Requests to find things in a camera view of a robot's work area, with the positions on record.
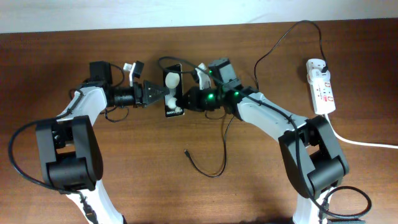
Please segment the black smartphone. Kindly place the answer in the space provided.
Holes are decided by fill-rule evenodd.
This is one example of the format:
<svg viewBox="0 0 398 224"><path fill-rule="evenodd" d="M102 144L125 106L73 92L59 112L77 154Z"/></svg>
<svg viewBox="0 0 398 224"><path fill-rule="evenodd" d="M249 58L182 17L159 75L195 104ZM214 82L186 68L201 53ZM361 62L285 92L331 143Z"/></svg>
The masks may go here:
<svg viewBox="0 0 398 224"><path fill-rule="evenodd" d="M167 67L171 72L163 72L164 87L168 88L169 94L164 96L165 117L171 118L184 115L184 109L177 105L177 100L183 96L182 71L180 63Z"/></svg>

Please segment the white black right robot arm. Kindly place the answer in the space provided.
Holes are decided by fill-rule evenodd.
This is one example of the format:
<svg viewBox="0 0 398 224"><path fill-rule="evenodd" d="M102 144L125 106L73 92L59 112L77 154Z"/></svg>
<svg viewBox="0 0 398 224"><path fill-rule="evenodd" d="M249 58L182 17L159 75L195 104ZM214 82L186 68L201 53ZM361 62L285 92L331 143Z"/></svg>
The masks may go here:
<svg viewBox="0 0 398 224"><path fill-rule="evenodd" d="M197 80L211 78L216 86L191 88L183 99L185 109L223 108L279 143L285 171L298 193L293 223L333 223L352 218L329 211L331 196L341 189L349 165L326 118L293 114L258 90L242 86L228 58L215 60L208 67L196 65L191 73Z"/></svg>

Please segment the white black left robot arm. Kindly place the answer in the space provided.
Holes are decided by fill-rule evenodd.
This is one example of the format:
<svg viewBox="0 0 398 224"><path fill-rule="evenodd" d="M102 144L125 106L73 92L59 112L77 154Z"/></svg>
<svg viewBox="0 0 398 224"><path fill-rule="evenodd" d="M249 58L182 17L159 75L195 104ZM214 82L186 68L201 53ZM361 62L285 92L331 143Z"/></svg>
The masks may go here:
<svg viewBox="0 0 398 224"><path fill-rule="evenodd" d="M103 158L93 130L97 117L108 107L149 106L169 94L169 89L139 78L144 64L125 64L122 76L129 85L113 83L113 64L90 63L90 77L74 92L63 112L36 129L44 182L69 198L88 223L125 223L103 185Z"/></svg>

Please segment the white USB charger plug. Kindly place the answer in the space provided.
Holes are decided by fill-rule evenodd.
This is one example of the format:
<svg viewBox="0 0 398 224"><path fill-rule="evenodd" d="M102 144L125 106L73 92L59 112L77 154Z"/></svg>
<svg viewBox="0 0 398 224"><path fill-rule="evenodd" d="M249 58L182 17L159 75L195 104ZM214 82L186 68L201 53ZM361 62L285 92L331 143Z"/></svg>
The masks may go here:
<svg viewBox="0 0 398 224"><path fill-rule="evenodd" d="M326 68L326 62L319 58L311 58L306 62L307 80L309 84L330 81L330 72Z"/></svg>

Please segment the white power strip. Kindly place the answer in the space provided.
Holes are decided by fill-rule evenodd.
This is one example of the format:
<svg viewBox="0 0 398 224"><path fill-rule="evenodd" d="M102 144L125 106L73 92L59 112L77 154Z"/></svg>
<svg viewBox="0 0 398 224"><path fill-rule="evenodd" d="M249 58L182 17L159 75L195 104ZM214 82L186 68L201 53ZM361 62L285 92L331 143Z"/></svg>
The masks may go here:
<svg viewBox="0 0 398 224"><path fill-rule="evenodd" d="M336 110L330 82L314 82L310 84L310 92L315 114L329 114Z"/></svg>

